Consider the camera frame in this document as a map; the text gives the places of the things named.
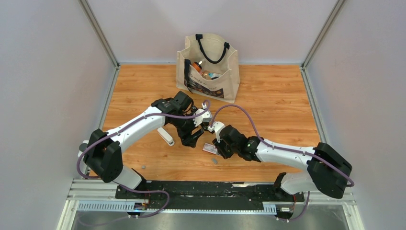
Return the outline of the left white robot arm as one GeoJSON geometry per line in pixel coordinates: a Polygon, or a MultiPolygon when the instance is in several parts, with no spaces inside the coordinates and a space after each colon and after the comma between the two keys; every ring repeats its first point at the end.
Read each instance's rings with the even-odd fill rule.
{"type": "Polygon", "coordinates": [[[203,115],[209,113],[209,107],[210,101],[205,100],[198,109],[190,96],[179,91],[174,97],[154,101],[140,115],[117,128],[106,132],[96,129],[87,147],[80,151],[77,171],[86,177],[80,170],[83,162],[96,173],[95,178],[120,184],[133,198],[142,198],[147,190],[143,177],[124,166],[122,154],[142,137],[167,124],[176,127],[182,145],[194,148],[208,124],[203,115]]]}

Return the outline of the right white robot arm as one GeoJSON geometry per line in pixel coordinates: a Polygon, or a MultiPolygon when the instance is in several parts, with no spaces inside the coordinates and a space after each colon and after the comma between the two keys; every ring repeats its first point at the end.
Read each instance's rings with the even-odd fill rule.
{"type": "Polygon", "coordinates": [[[257,136],[246,137],[231,125],[216,122],[208,128],[215,134],[213,144],[224,159],[234,154],[246,161],[275,162],[300,169],[298,173],[282,172],[274,182],[273,194],[280,201],[306,191],[319,191],[341,199],[350,181],[352,165],[329,144],[298,147],[275,143],[257,136]]]}

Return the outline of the black stapler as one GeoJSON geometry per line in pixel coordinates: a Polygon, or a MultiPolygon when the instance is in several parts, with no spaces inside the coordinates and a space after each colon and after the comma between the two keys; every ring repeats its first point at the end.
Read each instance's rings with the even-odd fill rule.
{"type": "Polygon", "coordinates": [[[203,127],[204,131],[214,133],[214,128],[210,125],[209,122],[203,122],[202,127],[203,127]]]}

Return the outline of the staple box with staples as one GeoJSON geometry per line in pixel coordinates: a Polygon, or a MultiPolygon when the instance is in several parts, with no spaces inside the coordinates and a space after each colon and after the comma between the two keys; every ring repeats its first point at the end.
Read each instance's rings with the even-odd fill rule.
{"type": "Polygon", "coordinates": [[[212,144],[205,143],[203,146],[203,151],[214,154],[214,155],[219,155],[216,146],[214,146],[212,144]]]}

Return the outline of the white stapler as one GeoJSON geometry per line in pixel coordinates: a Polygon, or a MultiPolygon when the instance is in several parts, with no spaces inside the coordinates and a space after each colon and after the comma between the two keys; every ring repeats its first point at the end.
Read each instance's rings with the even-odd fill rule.
{"type": "Polygon", "coordinates": [[[160,127],[157,129],[157,131],[169,146],[173,146],[175,144],[174,138],[164,128],[160,127]]]}

